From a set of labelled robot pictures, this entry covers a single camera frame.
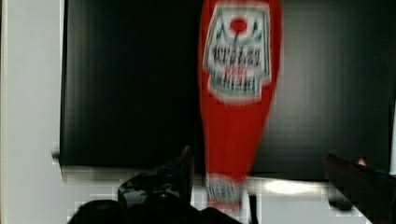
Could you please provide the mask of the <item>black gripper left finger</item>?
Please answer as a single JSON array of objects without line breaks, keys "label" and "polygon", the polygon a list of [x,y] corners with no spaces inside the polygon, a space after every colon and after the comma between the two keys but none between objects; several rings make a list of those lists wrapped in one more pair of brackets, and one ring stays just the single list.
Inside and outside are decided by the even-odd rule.
[{"label": "black gripper left finger", "polygon": [[155,169],[141,173],[122,183],[117,191],[118,201],[124,207],[143,203],[154,193],[170,193],[184,203],[191,202],[194,179],[194,155],[190,146],[181,155]]}]

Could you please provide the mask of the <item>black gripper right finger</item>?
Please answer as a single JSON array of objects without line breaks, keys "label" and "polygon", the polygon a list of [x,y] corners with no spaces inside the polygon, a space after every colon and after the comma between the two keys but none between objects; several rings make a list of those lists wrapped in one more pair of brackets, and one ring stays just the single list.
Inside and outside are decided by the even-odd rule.
[{"label": "black gripper right finger", "polygon": [[329,204],[341,211],[356,207],[372,224],[395,224],[395,177],[347,161],[335,153],[325,160]]}]

